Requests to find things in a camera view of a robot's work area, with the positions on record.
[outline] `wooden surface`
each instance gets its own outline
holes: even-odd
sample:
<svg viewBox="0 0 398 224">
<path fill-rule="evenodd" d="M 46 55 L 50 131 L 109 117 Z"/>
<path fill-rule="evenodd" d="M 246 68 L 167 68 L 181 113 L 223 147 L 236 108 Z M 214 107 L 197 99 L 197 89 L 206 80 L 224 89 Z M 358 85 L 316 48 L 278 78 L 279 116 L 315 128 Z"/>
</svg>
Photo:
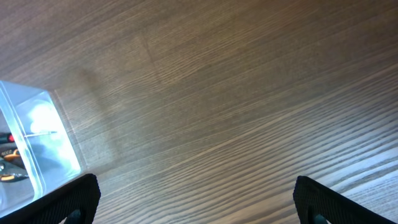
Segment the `wooden surface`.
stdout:
<svg viewBox="0 0 398 224">
<path fill-rule="evenodd" d="M 298 175 L 398 222 L 397 62 L 396 0 L 0 7 L 0 78 L 57 94 L 95 223 L 298 223 Z"/>
</svg>

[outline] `wooden table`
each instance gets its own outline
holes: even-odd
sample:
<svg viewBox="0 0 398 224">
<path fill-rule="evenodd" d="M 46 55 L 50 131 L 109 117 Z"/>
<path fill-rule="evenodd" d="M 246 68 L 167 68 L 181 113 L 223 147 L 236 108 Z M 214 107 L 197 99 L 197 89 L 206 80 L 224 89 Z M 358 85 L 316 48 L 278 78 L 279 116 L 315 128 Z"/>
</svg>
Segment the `wooden table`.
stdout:
<svg viewBox="0 0 398 224">
<path fill-rule="evenodd" d="M 398 222 L 396 0 L 0 4 L 0 78 L 58 95 L 95 223 L 298 223 L 298 175 Z"/>
</svg>

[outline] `translucent storage box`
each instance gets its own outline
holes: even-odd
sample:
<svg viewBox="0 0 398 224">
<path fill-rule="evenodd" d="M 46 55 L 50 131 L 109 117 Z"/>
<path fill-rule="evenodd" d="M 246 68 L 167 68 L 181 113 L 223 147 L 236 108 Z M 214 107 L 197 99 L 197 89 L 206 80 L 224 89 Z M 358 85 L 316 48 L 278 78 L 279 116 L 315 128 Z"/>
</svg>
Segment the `translucent storage box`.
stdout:
<svg viewBox="0 0 398 224">
<path fill-rule="evenodd" d="M 47 91 L 0 81 L 0 109 L 29 175 L 0 182 L 3 217 L 71 181 L 81 167 Z"/>
</svg>

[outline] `pliers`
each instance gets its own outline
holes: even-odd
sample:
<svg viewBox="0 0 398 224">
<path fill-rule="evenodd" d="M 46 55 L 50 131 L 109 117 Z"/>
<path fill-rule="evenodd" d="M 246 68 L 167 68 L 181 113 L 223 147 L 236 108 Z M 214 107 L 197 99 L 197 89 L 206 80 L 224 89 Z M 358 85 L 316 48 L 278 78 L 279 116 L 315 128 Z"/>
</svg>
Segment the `pliers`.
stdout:
<svg viewBox="0 0 398 224">
<path fill-rule="evenodd" d="M 0 182 L 10 183 L 29 178 L 18 149 L 3 151 L 0 155 Z"/>
</svg>

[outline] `white plastic bin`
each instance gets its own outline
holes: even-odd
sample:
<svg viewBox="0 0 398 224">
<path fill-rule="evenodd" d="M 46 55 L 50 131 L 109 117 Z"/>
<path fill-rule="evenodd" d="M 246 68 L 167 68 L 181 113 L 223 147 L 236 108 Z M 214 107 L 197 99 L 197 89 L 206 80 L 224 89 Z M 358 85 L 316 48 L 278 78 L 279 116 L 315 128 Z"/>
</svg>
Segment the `white plastic bin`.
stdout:
<svg viewBox="0 0 398 224">
<path fill-rule="evenodd" d="M 0 109 L 29 175 L 0 183 L 3 217 L 74 179 L 81 167 L 47 91 L 0 81 Z"/>
</svg>

